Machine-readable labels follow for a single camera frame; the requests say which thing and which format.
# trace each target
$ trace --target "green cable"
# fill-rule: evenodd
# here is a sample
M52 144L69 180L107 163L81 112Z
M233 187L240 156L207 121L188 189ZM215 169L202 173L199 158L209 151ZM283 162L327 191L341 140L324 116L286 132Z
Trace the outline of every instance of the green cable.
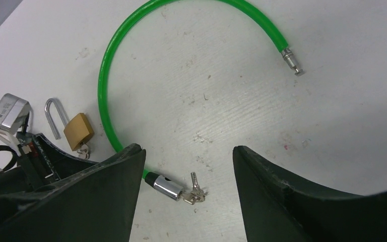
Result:
M163 5L175 2L177 0L150 0L140 8L135 10L118 28L107 46L104 53L103 61L100 67L99 82L98 82L98 103L100 117L109 142L116 152L121 151L123 146L116 136L113 129L112 122L109 116L109 108L107 106L107 82L109 79L110 66L113 57L118 49L119 44L130 31L130 29L140 21L144 16L151 13ZM245 0L218 0L236 7L243 13L252 18L259 26L269 35L278 52L283 51L288 47L288 43L283 35L278 31L275 25L256 7L246 2ZM143 179L145 178L147 170L143 171Z

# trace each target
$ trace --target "scratched tabletop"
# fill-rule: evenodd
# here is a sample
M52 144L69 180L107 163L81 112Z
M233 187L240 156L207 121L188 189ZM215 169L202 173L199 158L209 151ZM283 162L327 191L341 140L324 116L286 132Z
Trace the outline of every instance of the scratched tabletop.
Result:
M245 241L232 165L238 145L334 189L387 190L387 1L250 2L287 38L303 76L254 21L217 1L158 9L116 53L108 101L121 142L141 144L149 170L186 187L195 171L210 193L191 206L142 183L131 241ZM111 156L97 106L100 63L143 3L23 0L0 26L0 98L27 99L32 132L73 154L43 113L48 98L59 98L70 118L89 117L91 160ZM0 157L0 167L7 161Z

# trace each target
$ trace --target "padlock shackle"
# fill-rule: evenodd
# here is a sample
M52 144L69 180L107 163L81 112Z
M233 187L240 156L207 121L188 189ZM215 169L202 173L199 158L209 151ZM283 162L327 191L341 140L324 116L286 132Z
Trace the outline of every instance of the padlock shackle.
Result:
M60 139L60 133L58 132L57 127L55 126L55 123L52 120L51 114L49 113L49 107L52 103L54 103L55 109L57 109L58 115L60 116L61 122L63 122L64 127L68 125L68 117L63 109L62 104L57 98L50 98L47 100L47 102L45 103L45 116L51 128L52 134L54 135L54 138L58 140Z

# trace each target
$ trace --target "cable end connector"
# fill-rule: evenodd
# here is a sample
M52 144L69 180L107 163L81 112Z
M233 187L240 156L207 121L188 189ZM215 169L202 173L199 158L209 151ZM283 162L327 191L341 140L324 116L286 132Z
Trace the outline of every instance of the cable end connector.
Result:
M305 72L302 68L300 68L299 62L297 62L296 57L294 56L293 52L289 48L285 48L281 55L283 56L283 59L286 61L290 69L295 71L296 76L302 76Z

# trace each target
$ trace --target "padlock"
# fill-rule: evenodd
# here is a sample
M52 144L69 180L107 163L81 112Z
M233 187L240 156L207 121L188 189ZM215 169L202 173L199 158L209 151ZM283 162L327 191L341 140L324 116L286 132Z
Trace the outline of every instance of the padlock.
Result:
M64 128L64 135L73 151L87 143L94 135L93 128L83 113L78 113Z

